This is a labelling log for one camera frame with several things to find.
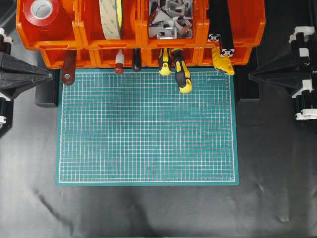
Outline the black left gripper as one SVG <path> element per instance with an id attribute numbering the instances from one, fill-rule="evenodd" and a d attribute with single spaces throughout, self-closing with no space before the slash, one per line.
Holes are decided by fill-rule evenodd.
<path id="1" fill-rule="evenodd" d="M 51 72 L 0 53 L 0 92 L 5 97 L 16 99 L 22 92 L 52 80 Z"/>

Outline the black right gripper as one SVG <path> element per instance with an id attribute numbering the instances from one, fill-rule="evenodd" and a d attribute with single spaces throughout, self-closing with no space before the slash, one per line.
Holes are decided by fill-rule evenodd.
<path id="1" fill-rule="evenodd" d="M 311 68 L 308 56 L 284 56 L 248 74 L 251 81 L 284 88 L 289 95 L 311 92 Z"/>

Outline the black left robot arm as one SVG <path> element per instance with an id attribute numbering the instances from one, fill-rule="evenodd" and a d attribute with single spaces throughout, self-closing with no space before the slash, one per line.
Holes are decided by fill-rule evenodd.
<path id="1" fill-rule="evenodd" d="M 53 80 L 51 72 L 11 55 L 13 39 L 0 30 L 0 136 L 13 124 L 14 100 L 23 92 Z"/>

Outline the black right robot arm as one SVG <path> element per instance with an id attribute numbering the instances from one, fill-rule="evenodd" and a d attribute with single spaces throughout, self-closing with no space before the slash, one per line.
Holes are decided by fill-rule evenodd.
<path id="1" fill-rule="evenodd" d="M 291 52 L 249 73 L 251 81 L 283 87 L 295 103 L 297 121 L 317 119 L 317 33 L 298 26 L 289 37 Z"/>

